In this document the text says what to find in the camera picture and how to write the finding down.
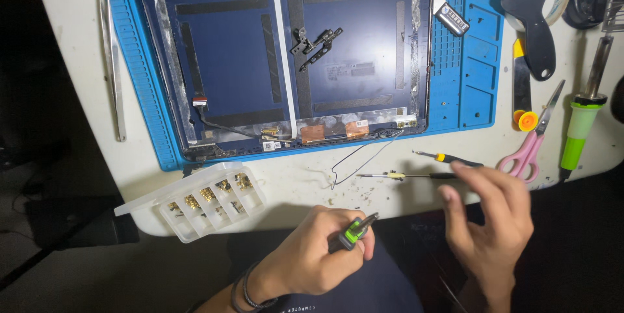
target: bracelet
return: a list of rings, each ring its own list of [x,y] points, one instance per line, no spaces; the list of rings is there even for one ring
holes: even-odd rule
[[[234,308],[234,310],[236,310],[237,313],[257,313],[258,311],[260,311],[260,309],[256,308],[254,310],[243,310],[236,302],[236,286],[238,286],[240,279],[242,279],[245,274],[246,273],[241,273],[240,276],[238,276],[238,278],[234,281],[234,284],[232,284],[232,294],[231,294],[232,308]]]
[[[256,302],[252,301],[249,298],[249,295],[247,294],[247,279],[249,279],[249,274],[252,272],[252,270],[258,265],[258,263],[260,262],[255,262],[254,264],[252,264],[251,267],[249,267],[249,269],[247,269],[247,272],[245,273],[245,278],[243,279],[243,295],[245,296],[245,301],[247,301],[247,304],[249,306],[252,306],[253,308],[257,308],[257,309],[264,309],[264,308],[269,308],[272,305],[275,304],[275,302],[277,302],[277,297],[274,299],[270,299],[268,301],[264,301],[261,304],[257,304]]]

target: table surface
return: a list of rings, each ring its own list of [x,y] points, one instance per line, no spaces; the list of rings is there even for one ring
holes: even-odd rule
[[[74,88],[98,141],[110,172],[126,202],[157,190],[182,177],[182,172],[163,172],[156,160],[150,136],[125,63],[122,65],[122,87],[125,122],[128,139],[117,142],[111,114],[109,89],[104,81],[104,55],[101,46],[97,0],[43,0],[52,29]],[[541,113],[540,105],[550,100],[560,80],[566,84],[562,98],[557,102],[546,137],[538,155],[541,169],[530,189],[544,188],[558,181],[558,165],[566,140],[567,124],[572,114],[570,97],[584,87],[592,65],[593,56],[602,36],[599,28],[578,31],[559,19],[551,28],[557,49],[557,70],[547,81],[532,79],[531,92],[534,109]],[[503,28],[501,74],[496,106],[496,120],[492,127],[413,137],[397,140],[383,150],[362,173],[378,174],[391,169],[419,174],[449,171],[448,164],[430,157],[418,156],[412,150],[446,153],[470,161],[495,166],[505,156],[517,151],[526,133],[512,127],[512,45],[516,31],[506,24]],[[610,59],[600,86],[608,96],[624,74],[624,33],[615,34]],[[610,108],[602,109],[594,122],[579,169],[571,179],[607,171],[624,159],[624,125],[616,121]],[[342,178],[370,158],[383,143],[366,146],[337,168]],[[294,228],[312,205],[356,208],[364,213],[379,212],[381,218],[397,217],[441,208],[436,197],[440,181],[425,178],[403,182],[352,177],[330,189],[330,169],[340,159],[357,147],[323,150],[291,156],[274,157],[245,162],[252,169],[267,198],[267,211],[245,221],[233,224],[221,232],[239,232],[260,229]],[[479,197],[468,192],[458,181],[451,181],[465,202],[478,202]],[[157,207],[132,213],[136,225],[144,232],[156,236],[174,235]]]

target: pink scissors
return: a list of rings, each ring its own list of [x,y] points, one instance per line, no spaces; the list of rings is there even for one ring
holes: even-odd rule
[[[527,184],[535,180],[537,175],[540,173],[540,167],[537,165],[537,151],[542,146],[542,141],[544,140],[544,131],[546,130],[546,126],[550,121],[550,116],[552,115],[552,111],[555,109],[557,105],[557,100],[559,99],[559,95],[561,94],[561,90],[564,88],[565,80],[561,80],[561,83],[557,86],[555,93],[552,94],[552,98],[550,99],[550,103],[546,110],[542,113],[542,117],[540,118],[540,122],[537,123],[537,126],[534,130],[531,130],[522,147],[518,150],[518,152],[512,154],[511,156],[507,156],[503,158],[499,165],[499,171],[504,171],[505,166],[511,161],[516,161],[513,165],[513,169],[509,172],[510,175],[519,177],[522,179],[522,174],[528,165],[531,166],[531,175],[529,175],[528,179],[525,179],[524,182]]]

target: screwdriver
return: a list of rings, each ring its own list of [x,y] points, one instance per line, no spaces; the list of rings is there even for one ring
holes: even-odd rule
[[[428,177],[431,179],[457,179],[455,173],[429,173],[429,174],[403,174],[396,171],[384,172],[383,174],[358,174],[363,177],[389,177],[390,179],[397,179],[403,181],[406,177]]]
[[[423,156],[433,157],[436,159],[436,161],[440,161],[444,163],[451,163],[452,161],[459,161],[461,163],[464,163],[465,165],[468,165],[469,167],[482,167],[483,166],[483,163],[466,161],[465,159],[461,159],[459,157],[451,156],[449,154],[444,154],[444,153],[433,154],[433,153],[426,153],[423,151],[414,151],[414,150],[412,152],[423,155]]]
[[[334,253],[342,249],[349,251],[353,250],[356,241],[366,235],[368,227],[378,218],[378,212],[369,215],[365,220],[362,220],[360,217],[355,218],[353,222],[351,222],[347,227],[341,230],[336,237],[333,237],[329,241],[329,252]]]

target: dark floor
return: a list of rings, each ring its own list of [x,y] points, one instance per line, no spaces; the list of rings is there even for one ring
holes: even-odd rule
[[[69,145],[54,164],[27,163],[0,173],[0,230],[25,235],[0,233],[4,276],[39,250],[28,238],[26,217],[18,213],[28,201],[20,196],[22,187],[32,176],[51,197],[114,195],[117,189],[65,73],[41,0],[0,0],[0,7],[21,12],[21,17],[0,13],[0,147]],[[21,28],[28,31],[16,31]],[[532,193],[535,234],[516,270],[514,311],[624,311],[623,169]],[[482,222],[478,204],[467,209],[473,221]],[[458,291],[465,276],[444,240],[442,212],[386,219],[374,227],[426,311],[450,311],[440,278]],[[215,235],[191,244],[141,234],[138,243],[56,251],[2,291],[0,307],[183,312],[245,267],[230,258],[241,259],[241,251],[268,253],[288,233]]]

